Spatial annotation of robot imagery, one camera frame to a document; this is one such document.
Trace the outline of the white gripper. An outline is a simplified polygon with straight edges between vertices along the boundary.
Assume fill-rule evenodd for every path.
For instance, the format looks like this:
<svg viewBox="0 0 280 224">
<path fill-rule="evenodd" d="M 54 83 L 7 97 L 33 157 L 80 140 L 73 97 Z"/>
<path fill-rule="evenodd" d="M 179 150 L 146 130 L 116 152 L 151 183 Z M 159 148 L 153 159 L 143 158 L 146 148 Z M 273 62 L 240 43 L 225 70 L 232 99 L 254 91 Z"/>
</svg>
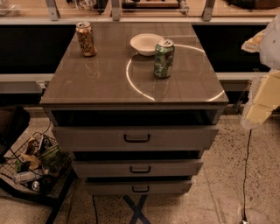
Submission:
<svg viewBox="0 0 280 224">
<path fill-rule="evenodd" d="M 272 111 L 280 106 L 280 14 L 276 15 L 264 31 L 246 40 L 241 49 L 259 53 L 260 61 L 271 69 L 263 77 L 252 81 L 248 102 L 241 117 L 241 126 L 255 129 L 263 124 Z"/>
</svg>

